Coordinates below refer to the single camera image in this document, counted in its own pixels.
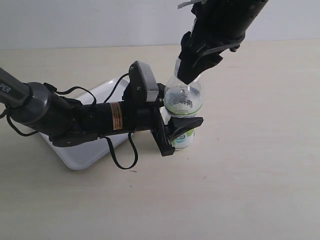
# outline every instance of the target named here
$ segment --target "wooden table surface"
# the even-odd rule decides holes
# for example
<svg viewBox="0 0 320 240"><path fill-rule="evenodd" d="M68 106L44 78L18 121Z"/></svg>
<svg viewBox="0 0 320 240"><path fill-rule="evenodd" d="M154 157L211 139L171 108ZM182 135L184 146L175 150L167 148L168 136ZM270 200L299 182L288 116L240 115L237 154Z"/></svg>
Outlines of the wooden table surface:
<svg viewBox="0 0 320 240"><path fill-rule="evenodd" d="M136 172L107 155L67 169L39 136L0 121L1 240L315 240L320 238L320 40L247 42L202 76L195 143L162 158L134 136ZM179 46L0 51L23 82L91 89L140 60L159 82ZM133 160L126 141L116 148Z"/></svg>

